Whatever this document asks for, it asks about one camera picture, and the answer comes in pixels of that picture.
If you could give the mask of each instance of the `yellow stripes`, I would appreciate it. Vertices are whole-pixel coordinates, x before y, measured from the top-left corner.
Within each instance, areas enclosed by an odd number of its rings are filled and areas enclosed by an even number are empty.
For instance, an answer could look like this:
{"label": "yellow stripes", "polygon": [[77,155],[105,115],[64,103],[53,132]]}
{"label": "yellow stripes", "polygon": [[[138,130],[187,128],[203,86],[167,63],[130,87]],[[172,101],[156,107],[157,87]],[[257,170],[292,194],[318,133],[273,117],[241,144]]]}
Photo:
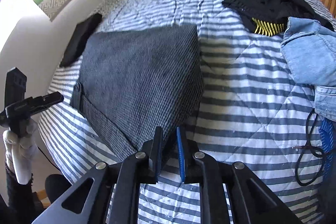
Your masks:
{"label": "yellow stripes", "polygon": [[252,20],[254,21],[256,25],[254,33],[257,33],[257,34],[263,34],[263,35],[267,35],[271,37],[273,35],[276,35],[282,32],[285,29],[285,25],[283,23],[275,24],[275,23],[255,19],[254,17],[252,17]]}
{"label": "yellow stripes", "polygon": [[252,20],[254,21],[256,25],[254,33],[257,33],[257,34],[263,34],[263,35],[267,35],[271,37],[285,30],[285,25],[283,23],[276,24],[276,23],[261,21],[253,17],[252,17]]}

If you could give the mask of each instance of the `black clamp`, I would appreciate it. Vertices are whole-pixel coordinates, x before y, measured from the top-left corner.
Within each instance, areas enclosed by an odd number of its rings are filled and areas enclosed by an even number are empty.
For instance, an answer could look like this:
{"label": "black clamp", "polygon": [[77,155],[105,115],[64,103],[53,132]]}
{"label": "black clamp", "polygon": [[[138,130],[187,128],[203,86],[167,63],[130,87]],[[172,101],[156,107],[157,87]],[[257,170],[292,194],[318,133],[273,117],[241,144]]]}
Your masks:
{"label": "black clamp", "polygon": [[[201,224],[229,224],[226,185],[234,224],[302,224],[294,213],[242,162],[217,162],[176,130],[180,175],[199,183]],[[140,183],[156,184],[161,170],[162,128],[140,152],[123,162],[99,162],[57,199],[33,224],[103,224],[115,186],[108,224],[136,224]]]}
{"label": "black clamp", "polygon": [[223,184],[226,185],[233,223],[302,224],[296,215],[242,162],[217,162],[200,152],[177,128],[180,176],[185,184],[199,183],[201,224],[229,224]]}
{"label": "black clamp", "polygon": [[117,164],[97,163],[33,223],[103,224],[115,186],[108,224],[136,224],[140,184],[158,182],[162,138],[162,128],[157,127],[140,152]]}
{"label": "black clamp", "polygon": [[27,77],[17,68],[7,72],[5,87],[5,109],[0,113],[0,126],[9,128],[23,137],[26,133],[27,120],[52,105],[64,100],[59,92],[46,96],[25,99]]}

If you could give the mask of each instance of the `light blue denim shirt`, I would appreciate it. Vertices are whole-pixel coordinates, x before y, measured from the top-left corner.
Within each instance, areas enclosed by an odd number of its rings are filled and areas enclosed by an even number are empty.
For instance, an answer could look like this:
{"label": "light blue denim shirt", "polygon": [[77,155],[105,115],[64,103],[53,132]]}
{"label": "light blue denim shirt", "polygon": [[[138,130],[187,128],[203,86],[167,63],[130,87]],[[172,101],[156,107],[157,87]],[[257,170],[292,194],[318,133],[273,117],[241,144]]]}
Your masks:
{"label": "light blue denim shirt", "polygon": [[289,17],[280,49],[295,82],[315,85],[315,112],[336,121],[336,32]]}

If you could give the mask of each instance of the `blue and white striped quilt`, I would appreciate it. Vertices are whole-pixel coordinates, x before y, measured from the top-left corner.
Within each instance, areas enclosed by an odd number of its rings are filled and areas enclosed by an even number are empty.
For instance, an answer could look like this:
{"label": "blue and white striped quilt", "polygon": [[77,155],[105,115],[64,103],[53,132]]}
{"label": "blue and white striped quilt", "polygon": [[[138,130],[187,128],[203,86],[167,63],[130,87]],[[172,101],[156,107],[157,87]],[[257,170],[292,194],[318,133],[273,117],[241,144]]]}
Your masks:
{"label": "blue and white striped quilt", "polygon": [[[104,16],[98,31],[196,24],[205,91],[197,115],[187,121],[188,137],[219,161],[246,163],[303,222],[318,222],[322,214],[316,194],[322,177],[299,186],[294,166],[300,151],[292,148],[306,142],[305,121],[314,90],[294,82],[279,51],[281,35],[250,33],[222,1],[106,0],[95,11]],[[335,23],[320,0],[306,1]],[[57,68],[48,92],[59,91],[65,100],[43,112],[39,122],[44,142],[71,182],[98,161],[118,161],[87,120],[69,106],[80,64],[81,59]],[[320,143],[315,129],[312,145]],[[139,223],[200,223],[199,187],[182,184],[178,166],[175,154],[157,185],[141,187]],[[306,154],[301,166],[301,180],[308,180],[320,161]]]}

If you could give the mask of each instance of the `gloved hand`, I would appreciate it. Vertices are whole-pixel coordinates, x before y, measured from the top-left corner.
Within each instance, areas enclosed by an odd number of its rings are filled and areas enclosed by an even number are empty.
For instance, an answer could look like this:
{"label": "gloved hand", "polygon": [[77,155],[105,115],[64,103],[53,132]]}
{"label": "gloved hand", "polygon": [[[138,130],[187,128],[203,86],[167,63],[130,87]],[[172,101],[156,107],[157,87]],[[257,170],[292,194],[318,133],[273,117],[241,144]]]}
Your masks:
{"label": "gloved hand", "polygon": [[8,168],[16,174],[17,182],[20,184],[27,184],[31,179],[32,159],[37,153],[34,137],[37,132],[37,123],[33,119],[29,119],[26,132],[27,135],[21,139],[10,130],[3,133],[6,163]]}

